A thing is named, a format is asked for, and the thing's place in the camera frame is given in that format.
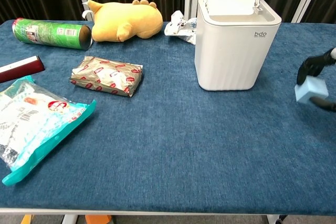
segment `light blue sponge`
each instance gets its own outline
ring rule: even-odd
[[[305,82],[302,85],[295,86],[296,101],[300,103],[310,103],[311,97],[327,98],[329,95],[327,85],[325,81],[313,77],[307,76]]]

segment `yellow plush toy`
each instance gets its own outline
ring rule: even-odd
[[[125,41],[134,35],[148,39],[163,25],[162,15],[154,2],[134,0],[132,4],[88,1],[94,13],[92,38],[95,41]]]

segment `blue carpet tablecloth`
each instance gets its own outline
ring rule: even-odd
[[[336,114],[294,94],[302,61],[336,46],[336,25],[281,24],[251,90],[208,92],[194,46],[163,31],[83,51],[21,43],[12,22],[0,26],[0,66],[39,55],[38,85],[97,108],[22,182],[0,185],[0,207],[336,215]],[[136,94],[72,85],[85,55],[143,65]],[[321,77],[336,100],[336,67]]]

